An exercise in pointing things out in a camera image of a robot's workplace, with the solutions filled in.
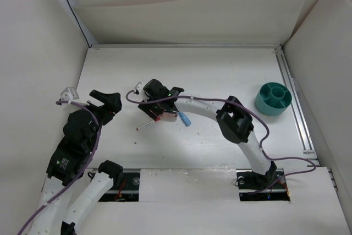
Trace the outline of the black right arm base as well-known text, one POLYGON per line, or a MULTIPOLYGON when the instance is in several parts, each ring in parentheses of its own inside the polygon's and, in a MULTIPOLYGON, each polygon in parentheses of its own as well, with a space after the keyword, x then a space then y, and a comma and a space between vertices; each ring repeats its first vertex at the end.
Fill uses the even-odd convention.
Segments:
POLYGON ((284 171, 277 170, 272 180, 266 181, 251 170, 237 170, 234 185, 239 189, 240 201, 290 201, 284 171))

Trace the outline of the pink rubber eraser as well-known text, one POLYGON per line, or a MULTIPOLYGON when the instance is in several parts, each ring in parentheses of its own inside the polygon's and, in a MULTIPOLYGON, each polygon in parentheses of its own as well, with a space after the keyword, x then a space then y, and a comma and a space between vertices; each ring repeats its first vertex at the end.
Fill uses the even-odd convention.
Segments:
POLYGON ((174 122, 177 120, 178 114, 176 112, 163 112, 159 118, 162 121, 174 122))

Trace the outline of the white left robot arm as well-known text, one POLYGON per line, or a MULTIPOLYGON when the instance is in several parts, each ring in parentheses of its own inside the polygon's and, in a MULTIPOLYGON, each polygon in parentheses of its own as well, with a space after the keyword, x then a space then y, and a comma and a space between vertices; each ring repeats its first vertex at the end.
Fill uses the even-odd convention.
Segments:
POLYGON ((83 221, 109 189, 123 181, 123 167, 106 160, 91 174, 91 182, 71 201, 77 181, 86 173, 97 150, 104 125, 121 111, 120 93, 92 90, 96 106, 80 100, 73 87, 65 88, 57 105, 69 112, 63 137, 50 158, 38 209, 29 218, 29 234, 77 234, 83 221))

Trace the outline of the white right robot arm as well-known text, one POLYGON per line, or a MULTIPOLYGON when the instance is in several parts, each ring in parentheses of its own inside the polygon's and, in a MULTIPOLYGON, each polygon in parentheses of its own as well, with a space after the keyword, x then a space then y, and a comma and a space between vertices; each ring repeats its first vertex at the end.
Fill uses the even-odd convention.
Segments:
POLYGON ((222 135, 237 144, 248 159, 255 183, 262 188, 274 181, 276 165, 267 158, 254 132, 252 115, 234 96, 226 100, 200 99, 197 96, 181 96, 184 89, 168 89, 157 79, 139 82, 135 93, 142 98, 138 108, 157 119, 163 112, 188 112, 207 117, 219 125, 222 135))

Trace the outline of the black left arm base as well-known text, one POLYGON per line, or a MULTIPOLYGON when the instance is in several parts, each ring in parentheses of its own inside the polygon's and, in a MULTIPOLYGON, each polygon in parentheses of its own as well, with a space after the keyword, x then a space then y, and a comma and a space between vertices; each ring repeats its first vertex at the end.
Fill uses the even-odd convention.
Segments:
POLYGON ((101 195, 99 202, 138 202, 140 187, 140 171, 124 170, 124 172, 88 173, 91 178, 89 186, 101 195))

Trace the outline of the red capped white pen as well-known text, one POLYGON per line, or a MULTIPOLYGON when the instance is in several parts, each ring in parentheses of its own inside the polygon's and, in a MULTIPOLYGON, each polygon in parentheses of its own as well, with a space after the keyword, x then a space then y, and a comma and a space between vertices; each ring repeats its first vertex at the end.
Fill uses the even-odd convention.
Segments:
POLYGON ((150 126, 150 125, 153 125, 154 123, 155 123, 155 121, 149 121, 149 122, 147 122, 147 123, 145 123, 145 124, 143 124, 143 125, 137 127, 136 130, 137 130, 137 131, 140 131, 141 129, 144 129, 144 128, 150 126))

